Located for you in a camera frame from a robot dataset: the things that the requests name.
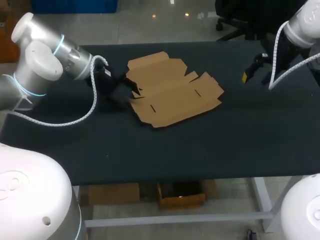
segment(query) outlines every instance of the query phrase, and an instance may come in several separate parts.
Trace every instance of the white coiled cable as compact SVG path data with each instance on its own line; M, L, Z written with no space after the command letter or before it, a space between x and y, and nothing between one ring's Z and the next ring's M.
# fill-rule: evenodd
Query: white coiled cable
M100 55L96 55L92 58L91 60L91 65L90 65L90 76L91 76L91 83L92 83L92 92L93 92L93 103L92 103L92 106L90 108L90 110L87 112L86 115L84 115L83 117L77 119L77 120L74 120L74 121L70 121L70 122L66 122L66 123L48 123L48 122L43 122L43 121L39 121L39 120L36 120L36 119L33 119L27 115L24 115L22 113L19 113L19 112L16 112L16 111L12 111L12 110L3 110L3 111L0 111L0 113L3 113L3 114L12 114L12 115L15 115L15 116L18 116L20 118L23 118L25 120L28 120L30 122L33 122L35 124L39 124L39 125L42 125L42 126L47 126L47 127L66 127L66 126L70 126L70 125L74 125L74 124L77 124L83 120L85 120L87 117L89 117L92 112L95 110L96 108L96 105L97 105L97 99L98 99L98 96L97 96L97 89L96 89L96 82L95 82L95 73L94 73L94 70L95 70L95 62L96 62L96 59L100 59L103 61L103 63L108 66L108 62L105 58L103 58L102 56Z
M276 66L277 66L277 50L278 50L278 43L279 43L279 38L280 34L285 27L285 25L288 23L288 21L284 22L278 32L276 33L275 41L274 41L274 48L273 48L273 59L272 59L272 72L271 72L271 79L270 79L270 84L269 84L269 90L272 90L284 77L286 77L288 74L292 73L294 70L302 67L303 65L320 58L320 53L317 53L316 55L310 56L307 59L297 63L293 67L289 68L287 71L285 71L283 74L281 74L276 80L275 80L275 75L276 75Z

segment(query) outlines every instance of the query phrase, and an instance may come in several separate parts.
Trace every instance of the open cardboard box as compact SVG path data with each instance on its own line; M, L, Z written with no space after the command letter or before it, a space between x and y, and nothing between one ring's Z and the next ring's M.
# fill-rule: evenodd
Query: open cardboard box
M194 71L185 75L185 63L169 58L165 52L130 60L128 67L126 76L137 83L141 93L133 93L136 99L130 100L131 106L142 122L154 128L166 127L221 104L218 97L224 91L213 77L205 72L198 78Z

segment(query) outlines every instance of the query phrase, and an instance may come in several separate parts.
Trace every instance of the metal frame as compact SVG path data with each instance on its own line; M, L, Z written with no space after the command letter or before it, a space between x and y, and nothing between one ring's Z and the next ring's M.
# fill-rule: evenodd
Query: metal frame
M265 233L271 233L280 227L280 212L282 202L290 188L302 179L302 176L293 176L272 206L267 187L263 177L252 178L254 192L260 211L247 213L225 213L225 214L197 214L197 215L172 215L172 216L149 216L128 217L114 219L86 220L87 228L100 228L111 226L131 226L149 224L172 224L172 223L199 223L199 222L221 222L221 221L243 221L262 220ZM79 196L79 186L74 187Z

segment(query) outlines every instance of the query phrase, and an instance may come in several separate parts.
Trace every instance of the chair wheel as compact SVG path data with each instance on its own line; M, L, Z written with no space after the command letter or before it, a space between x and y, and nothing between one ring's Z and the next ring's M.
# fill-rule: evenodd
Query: chair wheel
M215 25L215 29L216 29L217 31L222 31L222 30L224 29L224 26L222 25L222 23L217 23L217 24Z

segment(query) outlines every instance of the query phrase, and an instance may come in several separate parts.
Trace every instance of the dark fabric surface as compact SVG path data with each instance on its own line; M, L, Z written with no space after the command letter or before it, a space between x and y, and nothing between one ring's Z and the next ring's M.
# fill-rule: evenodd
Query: dark fabric surface
M207 71L224 89L214 110L153 129L129 108L100 102L81 124L49 128L9 116L0 141L58 161L72 184L177 181L210 178L307 175L320 172L320 91L306 67L274 90L262 86L261 69L241 81L259 42L195 42L87 46L123 73L130 59L159 51L181 58L188 71ZM84 82L56 82L31 116L63 123L84 115L92 91Z

